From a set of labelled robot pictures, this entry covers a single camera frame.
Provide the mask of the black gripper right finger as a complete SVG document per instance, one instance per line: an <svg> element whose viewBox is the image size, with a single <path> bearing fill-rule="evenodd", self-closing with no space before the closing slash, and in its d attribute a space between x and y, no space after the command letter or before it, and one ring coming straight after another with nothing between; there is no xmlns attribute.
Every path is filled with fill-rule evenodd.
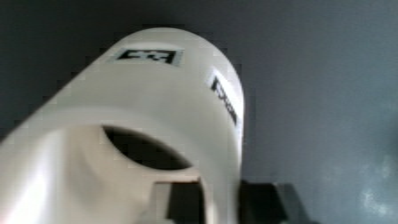
<svg viewBox="0 0 398 224"><path fill-rule="evenodd" d="M240 224L309 224L292 184L242 183L238 220Z"/></svg>

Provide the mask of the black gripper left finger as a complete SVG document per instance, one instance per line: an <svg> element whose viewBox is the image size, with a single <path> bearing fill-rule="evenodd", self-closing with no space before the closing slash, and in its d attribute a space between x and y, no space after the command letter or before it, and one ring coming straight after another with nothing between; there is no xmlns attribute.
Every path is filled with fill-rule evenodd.
<svg viewBox="0 0 398 224"><path fill-rule="evenodd" d="M174 183L167 218L174 224L205 224L205 196L199 183Z"/></svg>

